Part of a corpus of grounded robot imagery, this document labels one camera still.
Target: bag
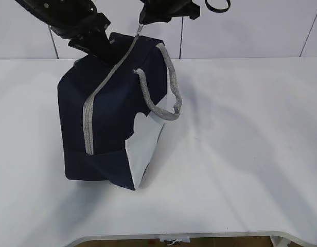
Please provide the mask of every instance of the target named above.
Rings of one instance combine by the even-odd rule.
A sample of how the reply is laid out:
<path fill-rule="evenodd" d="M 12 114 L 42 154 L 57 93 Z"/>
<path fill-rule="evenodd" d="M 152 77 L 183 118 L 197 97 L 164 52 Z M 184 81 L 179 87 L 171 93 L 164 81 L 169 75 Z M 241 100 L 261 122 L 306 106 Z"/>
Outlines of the bag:
<path fill-rule="evenodd" d="M 114 66 L 88 55 L 58 85 L 65 174 L 70 180 L 102 181 L 135 190 L 154 153 L 165 120 L 176 120 L 182 99 L 161 40 L 112 33 L 122 57 Z M 167 67 L 176 96 L 166 107 Z"/>

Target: lunch bag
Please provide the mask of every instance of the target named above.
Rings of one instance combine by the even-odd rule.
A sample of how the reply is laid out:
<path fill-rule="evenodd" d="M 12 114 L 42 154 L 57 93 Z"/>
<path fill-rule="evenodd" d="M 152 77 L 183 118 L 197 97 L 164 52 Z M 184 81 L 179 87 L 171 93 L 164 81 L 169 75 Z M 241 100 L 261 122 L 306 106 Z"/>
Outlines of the lunch bag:
<path fill-rule="evenodd" d="M 109 40 L 117 64 L 87 55 L 58 85 L 65 175 L 136 190 L 164 122 L 178 119 L 182 98 L 163 41 L 119 33 Z M 165 110 L 167 67 L 174 113 Z"/>

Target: table surface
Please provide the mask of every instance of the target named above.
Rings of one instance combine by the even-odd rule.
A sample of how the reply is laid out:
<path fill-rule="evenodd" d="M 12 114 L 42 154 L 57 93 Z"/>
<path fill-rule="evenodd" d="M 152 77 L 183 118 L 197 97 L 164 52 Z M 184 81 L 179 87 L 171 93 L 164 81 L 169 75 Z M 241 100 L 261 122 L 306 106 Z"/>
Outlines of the table surface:
<path fill-rule="evenodd" d="M 0 60 L 0 246 L 278 235 L 317 245 L 317 58 L 174 60 L 184 106 L 142 188 L 64 176 L 73 60 Z"/>

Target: white panel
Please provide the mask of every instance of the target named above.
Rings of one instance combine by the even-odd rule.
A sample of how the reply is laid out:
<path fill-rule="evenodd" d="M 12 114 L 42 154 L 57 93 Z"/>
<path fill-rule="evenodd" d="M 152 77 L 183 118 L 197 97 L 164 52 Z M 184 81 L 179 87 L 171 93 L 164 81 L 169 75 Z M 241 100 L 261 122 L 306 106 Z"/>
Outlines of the white panel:
<path fill-rule="evenodd" d="M 302 57 L 317 57 L 317 18 L 308 38 Z"/>
<path fill-rule="evenodd" d="M 103 12 L 111 21 L 107 34 L 119 32 L 134 36 L 138 29 L 139 14 L 143 4 L 139 0 L 93 0 L 98 12 Z M 142 35 L 161 39 L 165 42 L 172 58 L 179 57 L 181 18 L 170 23 L 155 23 L 144 27 Z M 68 40 L 62 40 L 54 34 L 59 58 L 79 58 L 85 53 L 68 47 Z"/>
<path fill-rule="evenodd" d="M 17 2 L 0 1 L 0 59 L 56 58 L 48 27 Z"/>
<path fill-rule="evenodd" d="M 185 18 L 182 58 L 298 57 L 317 12 L 317 0 L 234 0 L 227 13 L 195 2 L 201 17 Z"/>

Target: zipper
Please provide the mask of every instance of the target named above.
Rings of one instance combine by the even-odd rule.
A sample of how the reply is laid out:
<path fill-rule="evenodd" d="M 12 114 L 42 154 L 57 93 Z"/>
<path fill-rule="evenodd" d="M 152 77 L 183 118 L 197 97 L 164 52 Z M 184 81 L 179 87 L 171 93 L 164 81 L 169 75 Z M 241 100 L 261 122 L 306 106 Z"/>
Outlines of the zipper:
<path fill-rule="evenodd" d="M 100 90 L 107 84 L 107 82 L 111 79 L 111 77 L 115 74 L 118 68 L 124 63 L 126 58 L 129 56 L 131 51 L 133 50 L 137 40 L 139 39 L 140 33 L 143 29 L 143 24 L 140 24 L 138 27 L 138 31 L 136 36 L 133 39 L 133 42 L 128 49 L 127 53 L 121 58 L 121 60 L 114 65 L 112 70 L 109 72 L 107 77 L 103 80 L 103 82 L 93 91 L 93 93 L 86 99 L 83 106 L 83 132 L 84 132 L 84 142 L 85 142 L 85 152 L 89 155 L 94 155 L 94 147 L 93 147 L 93 130 L 92 130 L 92 116 L 93 116 L 93 104 L 95 101 L 96 95 L 100 92 Z"/>

